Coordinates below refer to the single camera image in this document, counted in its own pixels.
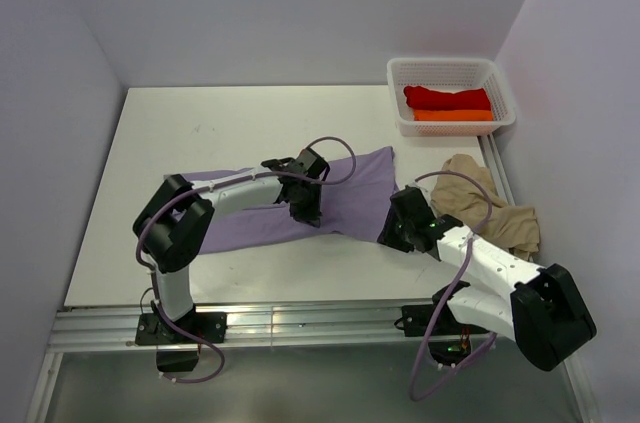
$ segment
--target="white wall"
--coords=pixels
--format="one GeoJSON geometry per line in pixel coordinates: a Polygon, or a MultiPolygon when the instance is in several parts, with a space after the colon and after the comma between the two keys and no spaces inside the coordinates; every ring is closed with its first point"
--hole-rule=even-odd
{"type": "Polygon", "coordinates": [[[0,0],[0,408],[22,421],[122,89],[70,0],[0,0]]]}
{"type": "Polygon", "coordinates": [[[75,0],[129,86],[384,83],[399,54],[495,57],[523,0],[75,0]]]}
{"type": "Polygon", "coordinates": [[[574,274],[605,421],[640,418],[640,0],[526,0],[498,56],[519,106],[498,138],[542,257],[574,274]]]}

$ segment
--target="purple cloth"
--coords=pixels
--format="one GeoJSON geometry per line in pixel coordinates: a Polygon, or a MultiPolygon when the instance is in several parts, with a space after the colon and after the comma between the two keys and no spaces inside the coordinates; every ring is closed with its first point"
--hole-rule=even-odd
{"type": "MultiPolygon", "coordinates": [[[[389,198],[397,190],[393,148],[387,146],[356,158],[356,171],[349,180],[341,185],[322,187],[320,228],[294,221],[287,204],[248,209],[211,223],[200,253],[271,245],[329,233],[375,242],[389,211],[389,198]]],[[[329,164],[328,179],[339,178],[350,170],[351,158],[329,164]]],[[[183,176],[190,181],[212,180],[240,171],[207,171],[183,176]]]]}

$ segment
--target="tabletop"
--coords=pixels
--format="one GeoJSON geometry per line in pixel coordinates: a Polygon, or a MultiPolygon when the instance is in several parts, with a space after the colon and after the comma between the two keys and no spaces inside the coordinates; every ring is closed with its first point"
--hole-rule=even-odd
{"type": "MultiPolygon", "coordinates": [[[[130,89],[65,305],[138,303],[150,279],[135,261],[131,227],[163,175],[253,167],[326,135],[356,154],[392,146],[400,187],[456,153],[483,164],[475,137],[401,136],[387,86],[130,89]]],[[[328,160],[347,156],[331,142],[317,149],[328,160]]],[[[191,291],[197,303],[424,298],[454,274],[428,255],[326,235],[200,255],[191,291]]]]}

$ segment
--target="beige cloth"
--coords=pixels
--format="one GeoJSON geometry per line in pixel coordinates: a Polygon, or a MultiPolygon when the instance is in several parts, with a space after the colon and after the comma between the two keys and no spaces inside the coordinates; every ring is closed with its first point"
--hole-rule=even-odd
{"type": "MultiPolygon", "coordinates": [[[[469,155],[454,155],[443,170],[457,171],[477,181],[491,197],[493,214],[480,235],[490,243],[513,250],[519,258],[528,259],[538,252],[540,228],[531,206],[509,206],[496,194],[496,186],[487,168],[478,166],[469,155]]],[[[465,225],[474,227],[487,214],[482,193],[467,180],[453,175],[440,175],[431,192],[431,206],[439,214],[449,214],[465,225]]]]}

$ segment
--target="white basket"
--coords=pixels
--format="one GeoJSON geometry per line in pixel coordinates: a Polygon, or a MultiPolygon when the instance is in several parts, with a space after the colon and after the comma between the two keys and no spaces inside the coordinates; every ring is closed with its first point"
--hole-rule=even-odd
{"type": "Polygon", "coordinates": [[[483,58],[394,58],[387,64],[387,80],[397,126],[404,136],[488,135],[516,119],[511,92],[490,60],[483,58]],[[405,86],[424,86],[438,91],[484,88],[491,101],[494,121],[413,121],[405,86]]]}

